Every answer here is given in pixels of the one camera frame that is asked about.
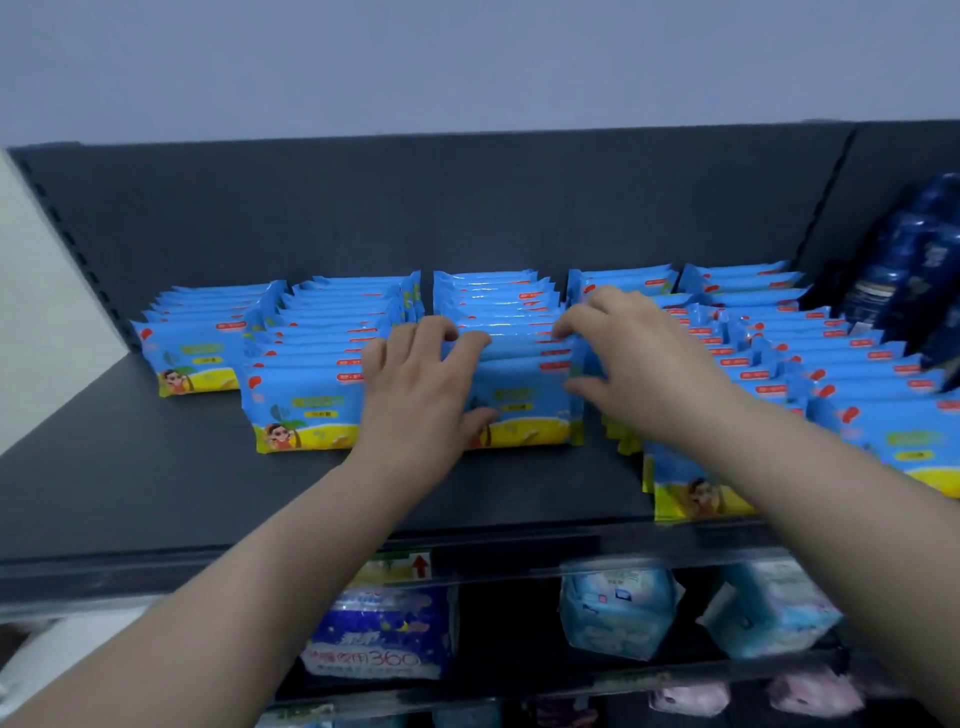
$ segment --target gray wall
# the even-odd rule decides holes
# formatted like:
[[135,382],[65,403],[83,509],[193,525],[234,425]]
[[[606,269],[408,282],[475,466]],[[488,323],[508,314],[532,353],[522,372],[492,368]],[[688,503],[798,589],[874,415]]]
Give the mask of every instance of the gray wall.
[[0,143],[960,116],[953,0],[9,0]]

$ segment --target shelf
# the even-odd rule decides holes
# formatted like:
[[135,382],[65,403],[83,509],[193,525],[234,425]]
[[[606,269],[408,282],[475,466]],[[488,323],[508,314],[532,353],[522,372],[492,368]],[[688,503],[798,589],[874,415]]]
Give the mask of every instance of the shelf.
[[[2,601],[173,591],[344,457],[257,454],[237,393],[162,400],[130,354],[0,456]],[[655,525],[595,413],[580,448],[467,453],[383,550],[456,582],[782,554],[758,521]]]
[[363,681],[310,675],[300,661],[263,724],[303,714],[364,717],[413,713],[484,699],[523,700],[641,692],[698,682],[756,680],[800,668],[839,669],[846,654],[831,635],[790,655],[735,662],[694,623],[715,586],[714,570],[678,570],[686,594],[649,663],[571,647],[557,614],[559,579],[472,584],[460,589],[460,650],[443,680]]

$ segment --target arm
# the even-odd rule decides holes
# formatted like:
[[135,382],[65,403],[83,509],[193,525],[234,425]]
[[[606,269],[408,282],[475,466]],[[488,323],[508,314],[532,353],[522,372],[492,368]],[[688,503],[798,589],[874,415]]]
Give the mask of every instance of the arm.
[[360,438],[344,464],[6,726],[254,725],[333,599],[495,414],[464,414],[490,338],[468,333],[441,362],[444,337],[456,329],[431,316],[371,342]]
[[555,329],[573,331],[609,378],[571,388],[733,485],[916,695],[960,721],[960,504],[752,398],[638,294],[599,289]]

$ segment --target bottle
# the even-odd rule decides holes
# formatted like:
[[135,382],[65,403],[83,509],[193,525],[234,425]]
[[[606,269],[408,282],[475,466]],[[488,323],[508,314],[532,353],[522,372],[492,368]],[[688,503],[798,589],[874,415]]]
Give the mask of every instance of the bottle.
[[896,212],[877,236],[873,255],[843,302],[847,319],[863,327],[882,328],[927,238],[930,219]]

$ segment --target lower shelf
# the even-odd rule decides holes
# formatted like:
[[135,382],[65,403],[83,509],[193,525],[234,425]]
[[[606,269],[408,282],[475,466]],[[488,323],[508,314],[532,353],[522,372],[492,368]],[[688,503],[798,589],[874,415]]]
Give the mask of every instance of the lower shelf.
[[460,649],[445,679],[360,681],[310,675],[298,661],[263,724],[304,716],[369,717],[484,699],[522,700],[642,692],[698,682],[737,682],[828,665],[847,656],[831,635],[806,652],[735,662],[695,623],[712,594],[713,569],[675,570],[686,594],[655,658],[641,663],[571,647],[557,614],[559,579],[469,584],[460,590]]

